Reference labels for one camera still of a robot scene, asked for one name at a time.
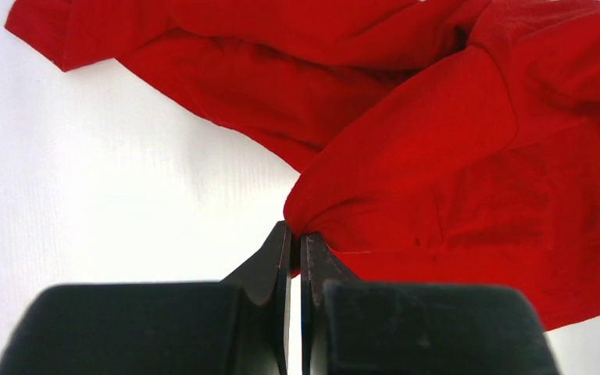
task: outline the red cloth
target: red cloth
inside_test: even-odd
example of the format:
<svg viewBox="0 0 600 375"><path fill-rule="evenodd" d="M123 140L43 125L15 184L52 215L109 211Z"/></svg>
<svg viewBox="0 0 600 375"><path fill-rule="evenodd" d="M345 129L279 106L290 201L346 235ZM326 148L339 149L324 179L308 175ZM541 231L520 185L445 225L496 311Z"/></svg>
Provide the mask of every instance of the red cloth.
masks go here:
<svg viewBox="0 0 600 375"><path fill-rule="evenodd" d="M294 233L364 279L600 315L600 2L17 0L6 27L278 154Z"/></svg>

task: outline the grasped fabric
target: grasped fabric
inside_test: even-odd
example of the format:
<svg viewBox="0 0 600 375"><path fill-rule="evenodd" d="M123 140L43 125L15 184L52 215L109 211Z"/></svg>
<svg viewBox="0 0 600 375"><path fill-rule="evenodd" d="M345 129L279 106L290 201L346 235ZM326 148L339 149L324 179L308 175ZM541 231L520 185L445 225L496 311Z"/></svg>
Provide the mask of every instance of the grasped fabric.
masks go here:
<svg viewBox="0 0 600 375"><path fill-rule="evenodd" d="M600 2L17 0L6 27L279 155L294 233L364 279L600 315Z"/></svg>

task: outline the white background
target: white background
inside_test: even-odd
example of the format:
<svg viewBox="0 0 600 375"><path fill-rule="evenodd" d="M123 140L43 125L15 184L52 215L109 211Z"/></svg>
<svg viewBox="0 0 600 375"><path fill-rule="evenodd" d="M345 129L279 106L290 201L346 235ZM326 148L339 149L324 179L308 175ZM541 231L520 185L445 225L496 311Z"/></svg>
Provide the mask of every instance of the white background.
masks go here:
<svg viewBox="0 0 600 375"><path fill-rule="evenodd" d="M224 277L282 219L298 177L115 61L61 73L3 29L11 4L0 0L0 352L47 286ZM600 317L549 337L565 375L600 375Z"/></svg>

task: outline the wrinkled fabric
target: wrinkled fabric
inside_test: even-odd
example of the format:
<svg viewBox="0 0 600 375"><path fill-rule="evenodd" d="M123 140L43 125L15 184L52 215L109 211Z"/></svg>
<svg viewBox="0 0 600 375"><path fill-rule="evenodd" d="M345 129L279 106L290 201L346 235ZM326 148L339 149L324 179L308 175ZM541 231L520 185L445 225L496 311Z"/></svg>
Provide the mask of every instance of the wrinkled fabric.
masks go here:
<svg viewBox="0 0 600 375"><path fill-rule="evenodd" d="M279 155L291 229L363 279L600 315L600 2L17 0L6 28Z"/></svg>

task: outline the red garment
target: red garment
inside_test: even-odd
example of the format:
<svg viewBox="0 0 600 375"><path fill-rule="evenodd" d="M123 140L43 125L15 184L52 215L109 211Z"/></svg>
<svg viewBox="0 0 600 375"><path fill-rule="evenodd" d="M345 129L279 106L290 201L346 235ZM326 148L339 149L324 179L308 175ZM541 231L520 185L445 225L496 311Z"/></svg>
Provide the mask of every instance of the red garment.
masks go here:
<svg viewBox="0 0 600 375"><path fill-rule="evenodd" d="M17 0L6 27L277 153L294 233L364 279L600 315L600 2Z"/></svg>

